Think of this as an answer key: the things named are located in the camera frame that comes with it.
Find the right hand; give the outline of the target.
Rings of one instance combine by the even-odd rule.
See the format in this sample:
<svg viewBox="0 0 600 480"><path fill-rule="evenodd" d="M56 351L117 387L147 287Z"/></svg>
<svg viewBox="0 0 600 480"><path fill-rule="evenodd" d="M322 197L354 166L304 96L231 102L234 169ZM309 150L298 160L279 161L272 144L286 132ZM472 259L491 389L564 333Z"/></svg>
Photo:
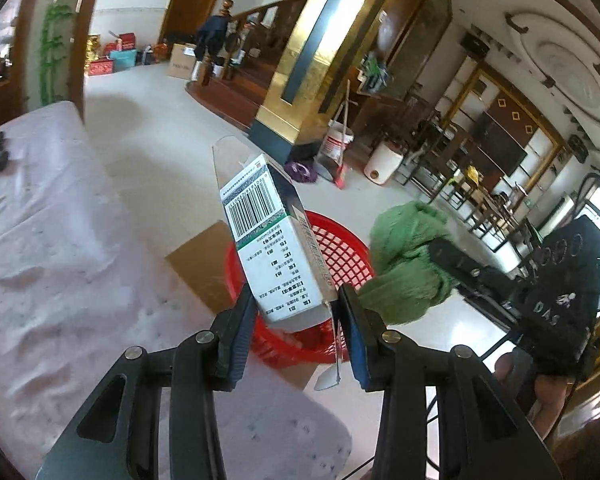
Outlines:
<svg viewBox="0 0 600 480"><path fill-rule="evenodd" d="M517 366L513 352L502 354L494 364L493 375L503 389L516 399L517 393L513 389L510 376L514 374ZM546 440L550 432L562 417L565 407L570 379L562 376L547 376L539 374L534 378L532 407L525 411L528 421L532 423L536 433L542 440Z"/></svg>

